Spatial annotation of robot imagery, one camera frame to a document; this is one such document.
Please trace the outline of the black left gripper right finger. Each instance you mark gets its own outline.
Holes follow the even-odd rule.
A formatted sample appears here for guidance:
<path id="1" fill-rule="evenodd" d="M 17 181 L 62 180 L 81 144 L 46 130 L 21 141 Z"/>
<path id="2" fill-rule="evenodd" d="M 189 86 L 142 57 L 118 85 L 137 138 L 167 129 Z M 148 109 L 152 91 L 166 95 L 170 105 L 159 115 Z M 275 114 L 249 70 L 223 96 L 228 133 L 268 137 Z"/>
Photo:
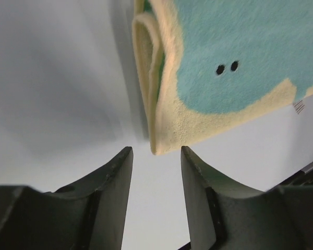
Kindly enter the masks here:
<path id="1" fill-rule="evenodd" d="M 263 192 L 187 146 L 180 160 L 190 235 L 184 249 L 313 249 L 313 170 Z"/>

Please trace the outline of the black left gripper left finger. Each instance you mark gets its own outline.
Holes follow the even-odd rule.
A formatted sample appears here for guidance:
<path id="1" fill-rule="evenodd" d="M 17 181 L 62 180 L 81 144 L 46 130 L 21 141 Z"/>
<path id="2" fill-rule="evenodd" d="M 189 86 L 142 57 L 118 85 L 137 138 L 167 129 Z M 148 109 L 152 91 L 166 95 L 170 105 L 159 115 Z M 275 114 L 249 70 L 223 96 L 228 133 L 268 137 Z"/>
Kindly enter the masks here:
<path id="1" fill-rule="evenodd" d="M 55 192 L 0 185 L 0 249 L 121 249 L 133 149 Z"/>

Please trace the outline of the green towel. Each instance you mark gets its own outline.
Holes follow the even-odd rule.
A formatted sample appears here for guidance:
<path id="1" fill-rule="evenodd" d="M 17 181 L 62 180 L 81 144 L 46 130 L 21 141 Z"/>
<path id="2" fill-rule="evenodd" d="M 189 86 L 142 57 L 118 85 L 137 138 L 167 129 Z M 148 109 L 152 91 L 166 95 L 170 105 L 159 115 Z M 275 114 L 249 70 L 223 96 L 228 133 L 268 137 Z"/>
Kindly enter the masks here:
<path id="1" fill-rule="evenodd" d="M 155 155 L 313 95 L 313 1 L 135 1 L 132 38 Z"/>

